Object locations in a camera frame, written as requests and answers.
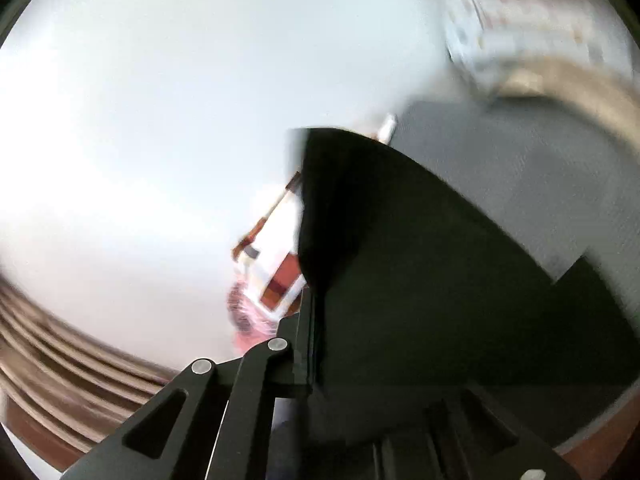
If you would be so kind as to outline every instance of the white object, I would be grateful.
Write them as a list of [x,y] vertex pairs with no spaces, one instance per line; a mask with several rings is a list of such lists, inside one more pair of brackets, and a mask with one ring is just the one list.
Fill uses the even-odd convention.
[[387,114],[382,126],[380,126],[378,130],[376,139],[382,142],[382,144],[388,144],[396,130],[396,126],[398,126],[398,118],[393,114]]
[[208,359],[198,359],[191,365],[191,371],[197,375],[206,374],[212,368],[211,361]]
[[520,480],[545,480],[546,473],[542,469],[529,469],[524,472]]
[[606,0],[446,0],[453,63],[491,91],[525,60],[568,60],[631,84],[632,39]]
[[269,350],[278,352],[280,350],[284,350],[287,347],[287,340],[281,337],[276,337],[274,339],[271,339],[267,343],[267,346],[269,347]]

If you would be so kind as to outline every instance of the black metal bracket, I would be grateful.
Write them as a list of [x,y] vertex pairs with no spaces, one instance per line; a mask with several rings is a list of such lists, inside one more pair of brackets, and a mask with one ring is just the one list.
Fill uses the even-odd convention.
[[[242,359],[194,361],[63,479],[263,480],[274,399],[310,391],[311,310],[305,303],[299,315],[281,322],[277,338]],[[377,479],[517,480],[528,470],[554,480],[579,478],[475,385],[452,388],[415,427],[366,446],[373,450],[366,470]],[[321,467],[309,478],[350,476]]]

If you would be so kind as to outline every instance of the metal screw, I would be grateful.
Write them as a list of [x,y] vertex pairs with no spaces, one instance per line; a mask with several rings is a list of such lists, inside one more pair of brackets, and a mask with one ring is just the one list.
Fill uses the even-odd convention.
[[194,374],[206,374],[209,370],[211,370],[211,361],[208,359],[198,359],[191,365],[191,371]]
[[277,337],[269,341],[268,345],[269,350],[273,350],[277,352],[278,350],[284,350],[287,347],[287,340],[281,337]]
[[546,473],[542,469],[529,469],[524,472],[520,480],[545,480]]

